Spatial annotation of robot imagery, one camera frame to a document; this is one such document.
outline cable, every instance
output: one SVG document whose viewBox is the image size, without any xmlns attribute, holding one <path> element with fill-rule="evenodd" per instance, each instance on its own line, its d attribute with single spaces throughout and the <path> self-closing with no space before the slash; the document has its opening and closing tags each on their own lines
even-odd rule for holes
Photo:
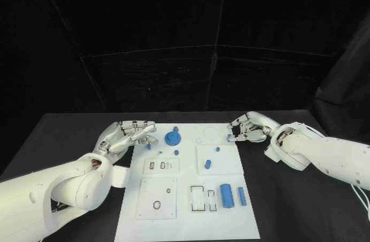
<svg viewBox="0 0 370 242">
<path fill-rule="evenodd" d="M 307 124 L 298 123 L 298 122 L 294 122 L 294 124 L 298 124 L 298 125 L 304 126 L 306 128 L 309 128 L 310 130 L 313 130 L 323 138 L 326 137 L 326 135 L 316 128 L 309 126 Z"/>
<path fill-rule="evenodd" d="M 358 197 L 361 198 L 361 201 L 362 201 L 362 203 L 363 203 L 363 205 L 365 205 L 365 208 L 366 208 L 366 210 L 368 210 L 368 218 L 369 218 L 369 221 L 370 221 L 370 211 L 369 211 L 369 210 L 370 210 L 370 201 L 369 201 L 369 197 L 368 197 L 368 195 L 366 195 L 363 189 L 362 189 L 359 186 L 356 186 L 356 187 L 361 189 L 361 191 L 362 191 L 362 193 L 363 193 L 363 195 L 365 195 L 365 198 L 366 198 L 366 201 L 368 201 L 368 206 L 366 206 L 365 200 L 362 199 L 362 197 L 361 197 L 361 195 L 359 195 L 359 193 L 358 193 L 358 190 L 356 190 L 353 184 L 352 184 L 352 187 L 353 187 L 353 191 L 355 191 Z"/>
</svg>

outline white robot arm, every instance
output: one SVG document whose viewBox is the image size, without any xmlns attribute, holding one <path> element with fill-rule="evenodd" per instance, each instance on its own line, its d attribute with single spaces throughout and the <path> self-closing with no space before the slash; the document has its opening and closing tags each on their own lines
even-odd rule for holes
<svg viewBox="0 0 370 242">
<path fill-rule="evenodd" d="M 238 118 L 229 128 L 241 125 L 241 135 L 229 140 L 262 142 L 272 137 L 267 156 L 303 171 L 310 163 L 329 176 L 370 190 L 370 146 L 326 137 L 303 123 L 281 125 L 258 112 Z"/>
<path fill-rule="evenodd" d="M 131 169 L 113 164 L 129 146 L 157 144 L 155 123 L 113 123 L 93 153 L 77 161 L 0 183 L 0 242 L 40 241 L 103 203 L 111 187 L 124 188 Z M 53 210 L 51 201 L 60 202 Z"/>
</svg>

